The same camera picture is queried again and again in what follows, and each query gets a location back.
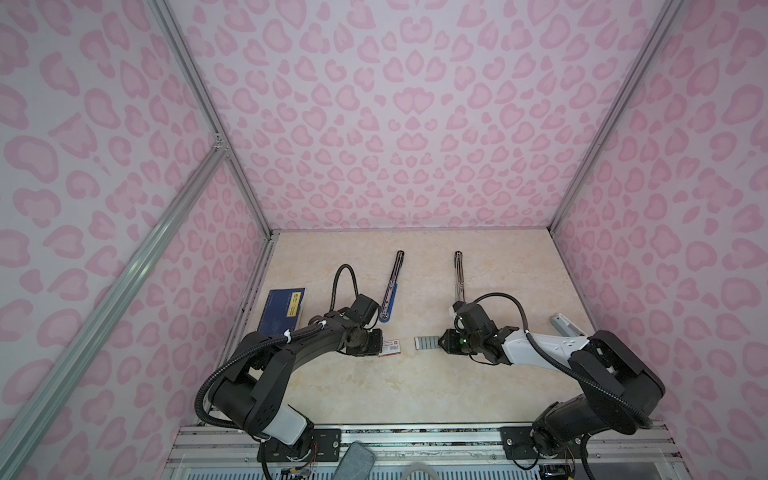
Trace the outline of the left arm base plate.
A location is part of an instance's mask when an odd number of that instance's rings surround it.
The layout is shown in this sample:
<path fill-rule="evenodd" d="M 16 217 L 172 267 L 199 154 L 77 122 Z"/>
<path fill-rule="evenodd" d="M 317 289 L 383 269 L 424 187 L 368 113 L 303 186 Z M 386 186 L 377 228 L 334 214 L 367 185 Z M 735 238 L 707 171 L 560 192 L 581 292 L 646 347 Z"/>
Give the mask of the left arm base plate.
<path fill-rule="evenodd" d="M 310 428 L 293 444 L 270 438 L 259 447 L 257 458 L 267 463 L 337 462 L 340 457 L 342 430 Z"/>

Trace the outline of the blue black stapler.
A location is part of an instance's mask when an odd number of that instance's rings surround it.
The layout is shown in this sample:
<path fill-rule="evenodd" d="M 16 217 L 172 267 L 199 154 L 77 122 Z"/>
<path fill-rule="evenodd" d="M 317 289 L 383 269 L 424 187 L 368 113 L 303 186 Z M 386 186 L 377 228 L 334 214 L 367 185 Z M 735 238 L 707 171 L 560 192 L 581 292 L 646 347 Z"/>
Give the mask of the blue black stapler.
<path fill-rule="evenodd" d="M 397 291 L 398 278 L 404 264 L 404 259 L 405 252 L 403 250 L 398 250 L 381 304 L 379 315 L 379 321 L 381 323 L 387 323 L 390 321 Z"/>

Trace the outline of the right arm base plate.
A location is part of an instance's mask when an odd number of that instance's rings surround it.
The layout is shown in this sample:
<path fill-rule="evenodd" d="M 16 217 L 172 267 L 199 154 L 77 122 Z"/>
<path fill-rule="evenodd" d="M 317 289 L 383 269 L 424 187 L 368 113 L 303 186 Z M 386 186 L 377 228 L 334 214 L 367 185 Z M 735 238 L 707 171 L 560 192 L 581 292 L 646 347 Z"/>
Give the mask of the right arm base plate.
<path fill-rule="evenodd" d="M 582 459 L 581 440 L 559 443 L 554 437 L 530 425 L 499 428 L 505 459 L 527 464 L 545 460 L 575 462 Z"/>

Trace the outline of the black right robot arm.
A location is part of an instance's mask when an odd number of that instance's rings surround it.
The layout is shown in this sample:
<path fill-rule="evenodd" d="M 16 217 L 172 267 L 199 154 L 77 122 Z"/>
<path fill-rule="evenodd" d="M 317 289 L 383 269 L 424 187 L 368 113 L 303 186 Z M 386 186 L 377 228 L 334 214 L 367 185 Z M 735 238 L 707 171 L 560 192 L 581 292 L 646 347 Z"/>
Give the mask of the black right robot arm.
<path fill-rule="evenodd" d="M 481 302 L 511 301 L 519 327 L 500 328 Z M 558 371 L 576 381 L 581 393 L 549 405 L 532 422 L 525 446 L 554 458 L 576 440 L 615 431 L 633 435 L 653 427 L 651 414 L 665 395 L 660 378 L 615 334 L 598 330 L 591 336 L 535 334 L 527 313 L 513 296 L 482 295 L 452 306 L 453 326 L 438 338 L 449 355 L 483 358 L 487 366 L 535 366 Z"/>

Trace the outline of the silver staple tray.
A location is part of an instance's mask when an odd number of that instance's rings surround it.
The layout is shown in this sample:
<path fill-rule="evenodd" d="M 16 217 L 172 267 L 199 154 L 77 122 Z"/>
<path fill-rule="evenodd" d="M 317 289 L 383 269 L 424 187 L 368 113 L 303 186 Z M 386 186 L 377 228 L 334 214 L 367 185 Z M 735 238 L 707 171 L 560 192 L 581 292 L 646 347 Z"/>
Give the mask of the silver staple tray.
<path fill-rule="evenodd" d="M 414 338 L 415 348 L 419 351 L 440 349 L 439 336 L 417 336 Z"/>

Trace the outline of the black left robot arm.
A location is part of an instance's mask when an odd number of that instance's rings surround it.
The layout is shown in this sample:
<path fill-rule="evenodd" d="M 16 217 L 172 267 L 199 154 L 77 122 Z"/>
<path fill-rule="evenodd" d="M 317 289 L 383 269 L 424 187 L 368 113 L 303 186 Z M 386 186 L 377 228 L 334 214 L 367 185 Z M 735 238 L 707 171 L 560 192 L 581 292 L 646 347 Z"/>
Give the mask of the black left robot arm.
<path fill-rule="evenodd" d="M 225 429 L 238 429 L 257 439 L 275 440 L 294 457 L 309 451 L 314 424 L 284 403 L 295 370 L 329 353 L 377 356 L 383 334 L 368 323 L 380 306 L 364 294 L 349 307 L 313 317 L 307 326 L 265 336 L 246 335 L 233 355 L 203 381 L 195 400 L 198 419 Z"/>

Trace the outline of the red white staple box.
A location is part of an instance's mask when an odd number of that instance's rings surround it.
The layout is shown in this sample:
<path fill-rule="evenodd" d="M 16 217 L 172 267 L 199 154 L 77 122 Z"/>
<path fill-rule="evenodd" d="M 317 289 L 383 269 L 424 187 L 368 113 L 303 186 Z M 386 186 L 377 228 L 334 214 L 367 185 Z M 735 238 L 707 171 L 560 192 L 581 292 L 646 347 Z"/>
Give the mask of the red white staple box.
<path fill-rule="evenodd" d="M 384 340 L 382 343 L 380 357 L 393 356 L 401 353 L 401 344 L 399 340 Z"/>

